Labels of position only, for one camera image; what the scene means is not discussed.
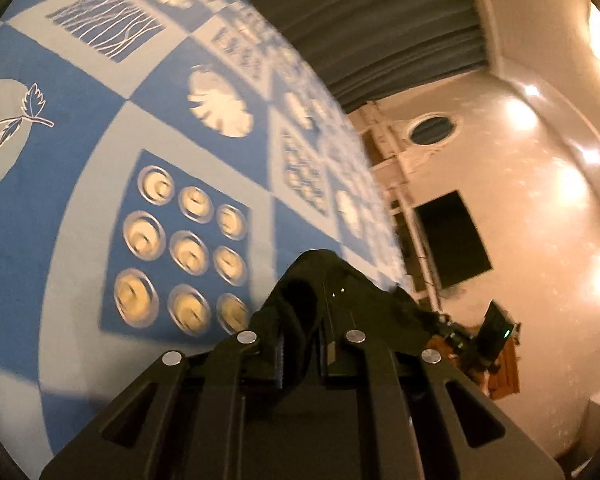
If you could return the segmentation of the black pant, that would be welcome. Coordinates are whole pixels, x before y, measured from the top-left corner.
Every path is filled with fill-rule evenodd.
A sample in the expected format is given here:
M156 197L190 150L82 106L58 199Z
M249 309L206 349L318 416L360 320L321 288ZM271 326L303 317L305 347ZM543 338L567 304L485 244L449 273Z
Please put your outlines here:
M353 386L359 330L399 353L417 356L439 331L440 315L419 307L403 288L386 292L327 249L301 254L274 286L248 328L258 355L248 365L246 390L270 410L302 385Z

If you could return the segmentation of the brown wooden cabinet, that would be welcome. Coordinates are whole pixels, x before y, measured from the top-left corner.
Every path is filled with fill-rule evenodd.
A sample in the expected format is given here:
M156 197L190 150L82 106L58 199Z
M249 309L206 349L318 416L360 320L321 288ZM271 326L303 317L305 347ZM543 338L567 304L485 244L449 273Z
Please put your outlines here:
M488 393L491 400L501 400L520 391L516 344L509 339L489 368Z

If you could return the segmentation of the oval white framed mirror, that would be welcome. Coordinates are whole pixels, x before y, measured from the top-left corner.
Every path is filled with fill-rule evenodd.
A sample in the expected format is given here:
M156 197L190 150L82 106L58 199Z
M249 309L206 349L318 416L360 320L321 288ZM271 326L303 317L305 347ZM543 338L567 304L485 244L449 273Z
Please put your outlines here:
M448 143L460 133L462 118L444 113L423 114L406 127L404 139L415 146L437 146Z

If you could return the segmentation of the blue patterned bedspread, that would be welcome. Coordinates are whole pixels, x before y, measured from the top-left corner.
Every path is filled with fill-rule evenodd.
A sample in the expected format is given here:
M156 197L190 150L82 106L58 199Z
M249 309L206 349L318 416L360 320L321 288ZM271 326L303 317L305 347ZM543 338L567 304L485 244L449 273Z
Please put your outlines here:
M6 0L0 443L27 478L311 249L411 283L360 136L250 0Z

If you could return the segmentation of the dark grey curtain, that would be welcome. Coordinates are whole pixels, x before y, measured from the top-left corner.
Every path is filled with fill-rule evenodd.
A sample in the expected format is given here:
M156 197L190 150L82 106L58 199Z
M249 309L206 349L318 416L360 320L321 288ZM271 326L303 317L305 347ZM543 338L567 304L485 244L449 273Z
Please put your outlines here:
M248 0L347 113L488 67L475 0Z

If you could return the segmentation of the black wall television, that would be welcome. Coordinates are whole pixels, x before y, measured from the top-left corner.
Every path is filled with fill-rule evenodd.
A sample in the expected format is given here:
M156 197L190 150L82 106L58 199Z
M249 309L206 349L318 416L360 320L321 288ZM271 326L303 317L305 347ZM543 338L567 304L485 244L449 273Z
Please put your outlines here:
M457 191L415 208L442 288L492 269L482 239Z

